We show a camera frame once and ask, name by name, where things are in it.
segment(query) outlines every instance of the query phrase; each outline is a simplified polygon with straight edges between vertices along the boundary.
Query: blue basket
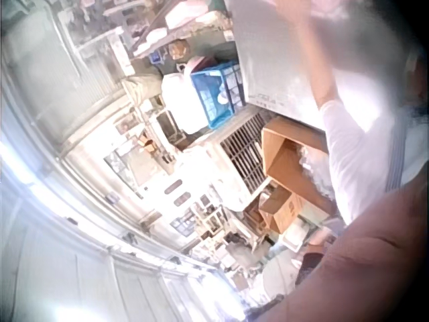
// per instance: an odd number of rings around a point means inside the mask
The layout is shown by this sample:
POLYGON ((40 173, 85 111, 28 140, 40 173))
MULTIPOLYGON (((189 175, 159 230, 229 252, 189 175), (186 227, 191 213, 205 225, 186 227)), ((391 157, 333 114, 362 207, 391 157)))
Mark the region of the blue basket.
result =
POLYGON ((227 62, 193 72, 190 77, 206 113, 209 128, 220 127, 244 106, 243 81, 237 62, 227 62), (224 104, 218 100, 221 92, 224 104))

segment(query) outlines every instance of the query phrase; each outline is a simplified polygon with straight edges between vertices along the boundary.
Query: hand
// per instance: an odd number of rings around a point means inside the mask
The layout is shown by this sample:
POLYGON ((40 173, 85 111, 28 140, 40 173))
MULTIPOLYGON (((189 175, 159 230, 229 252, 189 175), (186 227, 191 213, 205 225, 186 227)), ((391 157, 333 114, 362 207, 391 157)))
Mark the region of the hand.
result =
POLYGON ((275 5, 277 12, 294 26, 310 18, 311 0, 275 0, 275 5))

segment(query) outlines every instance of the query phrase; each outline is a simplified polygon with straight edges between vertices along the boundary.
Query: blue plastic crate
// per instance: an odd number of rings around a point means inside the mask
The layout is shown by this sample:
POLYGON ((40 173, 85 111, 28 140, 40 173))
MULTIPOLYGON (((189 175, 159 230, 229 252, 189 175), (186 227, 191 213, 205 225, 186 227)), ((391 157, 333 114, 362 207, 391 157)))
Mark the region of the blue plastic crate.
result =
POLYGON ((193 72, 190 77, 206 113, 209 128, 220 127, 236 110, 244 106, 243 81, 237 62, 227 62, 193 72), (218 101, 221 92, 227 96, 221 98, 225 100, 225 104, 218 101))

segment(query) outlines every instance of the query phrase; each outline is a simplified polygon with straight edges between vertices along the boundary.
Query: corrugated metal wall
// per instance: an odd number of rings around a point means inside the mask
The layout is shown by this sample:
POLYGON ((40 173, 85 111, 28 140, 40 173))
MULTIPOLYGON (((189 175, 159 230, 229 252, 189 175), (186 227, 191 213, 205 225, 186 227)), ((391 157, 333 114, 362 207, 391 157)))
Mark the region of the corrugated metal wall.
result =
POLYGON ((0 320, 208 321, 187 278, 111 256, 7 177, 1 186, 0 320))
POLYGON ((96 102, 121 89, 101 57, 87 61, 87 68, 75 59, 76 69, 45 9, 9 30, 4 44, 32 117, 55 144, 97 112, 91 109, 96 102))

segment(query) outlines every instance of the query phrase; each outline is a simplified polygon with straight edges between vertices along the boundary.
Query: white t-shirt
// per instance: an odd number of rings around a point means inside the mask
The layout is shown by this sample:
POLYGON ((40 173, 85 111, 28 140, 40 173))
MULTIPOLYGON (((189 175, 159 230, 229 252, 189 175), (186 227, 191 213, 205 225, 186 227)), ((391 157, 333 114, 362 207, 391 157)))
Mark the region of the white t-shirt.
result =
MULTIPOLYGON (((320 112, 335 199, 348 225, 385 193, 394 118, 383 113, 364 132, 341 101, 325 103, 320 112)), ((427 161, 428 126, 420 124, 407 131, 402 184, 413 179, 427 161)))

